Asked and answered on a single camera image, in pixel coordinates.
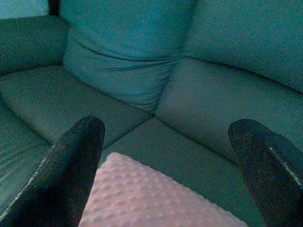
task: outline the sofa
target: sofa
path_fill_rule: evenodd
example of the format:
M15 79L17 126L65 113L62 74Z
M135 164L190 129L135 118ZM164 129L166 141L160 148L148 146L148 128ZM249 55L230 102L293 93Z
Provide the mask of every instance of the sofa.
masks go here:
M298 0L61 0L59 16L0 21L0 160L18 163L0 179L92 114L99 165L128 155L264 227L228 128L253 119L303 150L302 14Z

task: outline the teal sofa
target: teal sofa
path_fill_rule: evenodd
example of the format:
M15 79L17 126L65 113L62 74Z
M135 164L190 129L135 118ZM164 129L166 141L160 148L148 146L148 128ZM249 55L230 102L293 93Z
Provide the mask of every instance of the teal sofa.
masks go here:
M92 114L100 165L128 155L264 227L228 128L253 119L303 150L302 15L298 0L61 0L0 21L0 164L18 164L0 180Z

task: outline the sofa cushion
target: sofa cushion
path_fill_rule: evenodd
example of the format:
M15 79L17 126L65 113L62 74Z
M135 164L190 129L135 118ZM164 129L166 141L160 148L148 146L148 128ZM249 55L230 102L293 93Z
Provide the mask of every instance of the sofa cushion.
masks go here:
M69 28L62 18L5 19L0 28L0 76L62 62Z
M246 69L303 92L301 0L199 0L185 55Z
M105 149L100 164L112 152L130 156L161 171L210 202L230 211L249 226L265 226L240 169L157 118L144 122Z
M303 150L303 94L226 65L183 59L155 114L234 162L228 127L242 118L261 122Z
M18 116L50 143L90 114L105 124L104 147L150 118L148 113L85 85L62 66L0 77L0 94Z
M97 170L79 224L91 226L248 227L170 177L115 152Z
M195 0L61 1L71 22L64 66L102 92L152 112L184 44Z
M0 102L1 214L27 184L50 147Z

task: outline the back cushion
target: back cushion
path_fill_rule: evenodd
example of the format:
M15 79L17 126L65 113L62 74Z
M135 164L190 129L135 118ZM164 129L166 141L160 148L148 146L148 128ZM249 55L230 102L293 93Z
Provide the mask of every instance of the back cushion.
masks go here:
M62 0L71 22L64 66L152 112L184 45L195 0Z
M301 0L200 0L186 55L258 73L303 92Z
M226 65L181 60L155 114L234 162L228 128L243 118L261 122L303 151L303 94Z

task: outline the raised dot texture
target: raised dot texture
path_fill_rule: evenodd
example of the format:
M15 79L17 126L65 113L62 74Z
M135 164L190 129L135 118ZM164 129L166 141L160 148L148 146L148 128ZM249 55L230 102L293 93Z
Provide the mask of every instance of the raised dot texture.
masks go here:
M97 170L79 227L248 227L230 212L128 156Z

